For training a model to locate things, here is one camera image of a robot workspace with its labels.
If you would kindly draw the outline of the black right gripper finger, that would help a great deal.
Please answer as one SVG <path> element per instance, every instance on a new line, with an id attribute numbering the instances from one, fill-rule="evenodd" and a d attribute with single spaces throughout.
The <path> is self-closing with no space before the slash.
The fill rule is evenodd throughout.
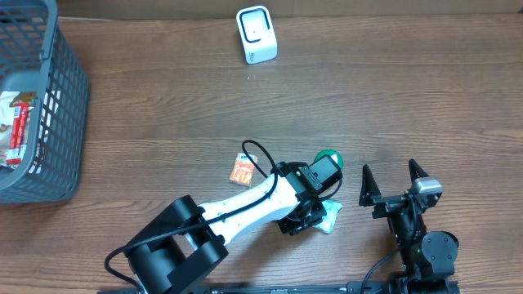
<path id="1" fill-rule="evenodd" d="M 418 163 L 413 158 L 409 160 L 409 174 L 411 180 L 429 177 L 429 175 L 418 165 Z"/>
<path id="2" fill-rule="evenodd" d="M 362 168 L 362 185 L 360 191 L 360 198 L 381 198 L 381 192 L 378 185 L 373 178 L 373 174 L 368 164 Z"/>

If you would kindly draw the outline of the green lid Knorr jar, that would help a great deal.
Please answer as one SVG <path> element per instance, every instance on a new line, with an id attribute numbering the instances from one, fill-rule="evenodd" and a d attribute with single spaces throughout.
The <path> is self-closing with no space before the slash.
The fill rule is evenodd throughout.
<path id="1" fill-rule="evenodd" d="M 319 161 L 322 157 L 330 157 L 341 169 L 344 168 L 344 160 L 340 153 L 333 149 L 324 149 L 315 156 L 315 161 Z"/>

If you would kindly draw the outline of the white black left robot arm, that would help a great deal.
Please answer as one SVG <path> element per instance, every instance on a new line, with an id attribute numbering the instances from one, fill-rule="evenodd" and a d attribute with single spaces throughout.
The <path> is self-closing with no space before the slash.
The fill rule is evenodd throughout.
<path id="1" fill-rule="evenodd" d="M 312 164 L 278 163 L 258 186 L 232 198 L 196 204 L 181 197 L 132 238 L 123 254 L 142 293 L 188 293 L 228 255 L 241 234 L 276 222 L 295 235 L 322 222 L 324 191 L 342 183 L 342 157 L 332 150 Z"/>

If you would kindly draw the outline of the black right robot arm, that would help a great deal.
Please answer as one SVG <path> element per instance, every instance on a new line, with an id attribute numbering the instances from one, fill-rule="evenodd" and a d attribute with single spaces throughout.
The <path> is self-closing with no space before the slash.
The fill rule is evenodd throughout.
<path id="1" fill-rule="evenodd" d="M 359 205 L 372 207 L 374 219 L 385 218 L 397 249 L 378 261 L 365 275 L 361 293 L 459 293 L 454 275 L 459 241 L 447 231 L 427 231 L 422 214 L 434 207 L 442 195 L 442 184 L 429 176 L 414 159 L 409 160 L 411 186 L 402 194 L 383 196 L 368 165 L 362 168 Z M 374 271 L 400 255 L 401 272 L 386 281 L 371 283 Z"/>

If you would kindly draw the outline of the teal white snack packet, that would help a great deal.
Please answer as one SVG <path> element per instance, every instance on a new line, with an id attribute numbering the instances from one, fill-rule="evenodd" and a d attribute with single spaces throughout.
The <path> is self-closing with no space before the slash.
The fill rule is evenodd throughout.
<path id="1" fill-rule="evenodd" d="M 322 217 L 322 221 L 314 225 L 316 229 L 322 230 L 326 234 L 333 231 L 338 213 L 342 210 L 343 205 L 333 200 L 326 200 L 323 202 L 326 215 Z"/>

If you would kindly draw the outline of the orange snack packet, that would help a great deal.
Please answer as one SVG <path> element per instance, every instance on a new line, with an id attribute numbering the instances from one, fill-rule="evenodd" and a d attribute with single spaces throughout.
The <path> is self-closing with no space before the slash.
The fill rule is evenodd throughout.
<path id="1" fill-rule="evenodd" d="M 251 159 L 246 154 L 238 153 L 235 159 L 232 172 L 229 177 L 230 183 L 250 187 L 253 181 L 253 174 L 255 172 L 255 163 L 257 163 L 257 156 L 252 155 Z"/>

